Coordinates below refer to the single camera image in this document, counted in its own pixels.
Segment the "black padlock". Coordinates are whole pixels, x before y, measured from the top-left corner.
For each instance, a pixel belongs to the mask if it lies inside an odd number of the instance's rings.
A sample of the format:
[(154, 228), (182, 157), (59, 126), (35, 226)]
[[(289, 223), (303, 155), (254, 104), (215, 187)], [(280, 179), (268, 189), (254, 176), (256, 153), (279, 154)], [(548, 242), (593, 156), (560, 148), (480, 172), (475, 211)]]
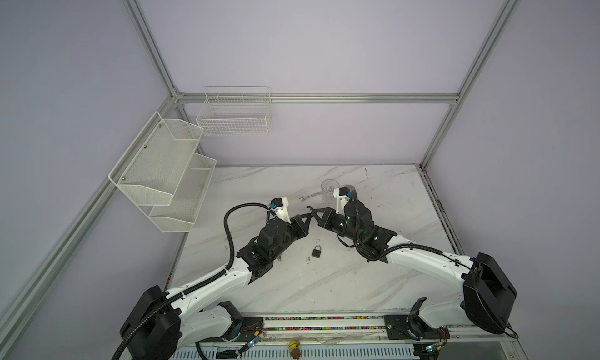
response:
[(322, 254), (322, 247), (321, 247), (319, 244), (317, 244), (317, 245), (315, 246), (315, 248), (312, 250), (312, 254), (311, 254), (311, 256), (312, 256), (313, 258), (320, 258), (320, 257), (321, 257), (321, 254)]

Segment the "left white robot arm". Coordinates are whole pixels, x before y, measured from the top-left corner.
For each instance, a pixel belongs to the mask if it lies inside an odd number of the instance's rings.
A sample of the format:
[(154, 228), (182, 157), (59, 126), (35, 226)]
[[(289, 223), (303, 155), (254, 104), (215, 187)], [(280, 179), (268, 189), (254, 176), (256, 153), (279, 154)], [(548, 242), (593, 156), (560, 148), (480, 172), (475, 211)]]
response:
[(242, 316), (220, 299), (270, 272), (280, 255), (308, 236), (312, 219), (309, 213), (290, 216), (283, 197), (258, 206), (267, 213), (266, 224), (240, 250), (234, 249), (228, 219), (244, 206), (234, 206), (223, 218), (231, 248), (225, 266), (183, 286), (165, 291), (153, 286), (142, 294), (120, 329), (113, 358), (128, 352), (134, 359), (169, 359), (186, 344), (209, 338), (231, 341), (239, 335)]

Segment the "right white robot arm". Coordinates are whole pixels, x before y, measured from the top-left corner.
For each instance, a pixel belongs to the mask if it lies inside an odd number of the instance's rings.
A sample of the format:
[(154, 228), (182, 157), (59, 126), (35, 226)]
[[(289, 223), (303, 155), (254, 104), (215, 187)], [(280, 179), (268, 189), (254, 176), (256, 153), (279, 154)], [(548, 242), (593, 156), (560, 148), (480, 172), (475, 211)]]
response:
[(360, 202), (351, 202), (341, 212), (314, 208), (317, 225), (349, 239), (350, 247), (369, 263), (405, 266), (450, 286), (455, 292), (447, 299), (421, 297), (411, 313), (420, 329), (472, 324), (488, 333), (509, 330), (517, 289), (490, 255), (455, 255), (415, 243), (393, 230), (379, 227), (371, 212)]

